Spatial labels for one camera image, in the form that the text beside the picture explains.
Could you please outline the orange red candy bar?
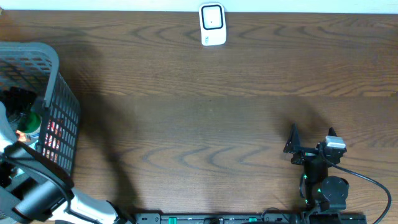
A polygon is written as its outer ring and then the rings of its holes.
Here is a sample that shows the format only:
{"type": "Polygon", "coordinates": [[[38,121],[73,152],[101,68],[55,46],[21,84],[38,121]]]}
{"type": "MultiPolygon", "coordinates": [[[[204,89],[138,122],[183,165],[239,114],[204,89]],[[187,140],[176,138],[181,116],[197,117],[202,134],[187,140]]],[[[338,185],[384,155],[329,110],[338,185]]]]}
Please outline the orange red candy bar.
{"type": "Polygon", "coordinates": [[[60,155],[61,137],[63,129],[61,124],[62,119],[56,121],[49,120],[47,124],[47,133],[44,140],[44,148],[42,149],[42,155],[52,162],[57,163],[58,157],[60,155]]]}

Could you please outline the small orange snack packet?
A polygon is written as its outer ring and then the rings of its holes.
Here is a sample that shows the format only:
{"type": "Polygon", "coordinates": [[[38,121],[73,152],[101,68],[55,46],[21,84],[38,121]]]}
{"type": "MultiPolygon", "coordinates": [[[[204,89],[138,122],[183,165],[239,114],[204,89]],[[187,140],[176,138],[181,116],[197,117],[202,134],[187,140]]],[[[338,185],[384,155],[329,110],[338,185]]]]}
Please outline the small orange snack packet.
{"type": "Polygon", "coordinates": [[[24,143],[31,142],[31,136],[29,134],[23,133],[20,130],[16,130],[16,135],[17,135],[18,141],[20,141],[20,142],[24,142],[24,143]]]}

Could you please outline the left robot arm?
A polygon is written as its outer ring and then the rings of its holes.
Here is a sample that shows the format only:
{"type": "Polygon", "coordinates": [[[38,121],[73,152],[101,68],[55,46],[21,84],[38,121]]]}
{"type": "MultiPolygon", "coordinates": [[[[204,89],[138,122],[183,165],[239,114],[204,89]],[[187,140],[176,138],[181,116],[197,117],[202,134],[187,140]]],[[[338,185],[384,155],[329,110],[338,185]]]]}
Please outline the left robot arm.
{"type": "Polygon", "coordinates": [[[1,212],[19,223],[135,223],[109,201],[74,188],[50,158],[17,140],[1,106],[1,212]]]}

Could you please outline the green lid jar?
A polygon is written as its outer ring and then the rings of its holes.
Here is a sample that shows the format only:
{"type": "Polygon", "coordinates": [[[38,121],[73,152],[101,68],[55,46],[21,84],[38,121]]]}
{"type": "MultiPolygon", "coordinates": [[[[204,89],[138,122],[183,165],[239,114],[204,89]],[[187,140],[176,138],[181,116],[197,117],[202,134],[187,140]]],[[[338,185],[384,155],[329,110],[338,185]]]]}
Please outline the green lid jar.
{"type": "Polygon", "coordinates": [[[21,119],[17,130],[25,134],[27,137],[38,138],[41,123],[41,116],[35,112],[30,112],[21,119]]]}

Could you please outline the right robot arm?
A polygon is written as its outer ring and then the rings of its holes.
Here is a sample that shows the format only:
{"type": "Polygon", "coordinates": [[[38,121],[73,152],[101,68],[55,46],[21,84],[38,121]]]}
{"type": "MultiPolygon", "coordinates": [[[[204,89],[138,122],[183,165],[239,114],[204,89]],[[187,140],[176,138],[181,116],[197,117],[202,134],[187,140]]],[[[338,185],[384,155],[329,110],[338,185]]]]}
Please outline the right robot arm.
{"type": "Polygon", "coordinates": [[[340,212],[346,209],[349,183],[344,178],[330,176],[328,169],[340,163],[346,152],[343,138],[330,128],[323,141],[315,147],[305,147],[300,143],[297,125],[293,124],[283,152],[292,155],[293,165],[303,166],[299,192],[306,209],[297,221],[341,223],[340,212]]]}

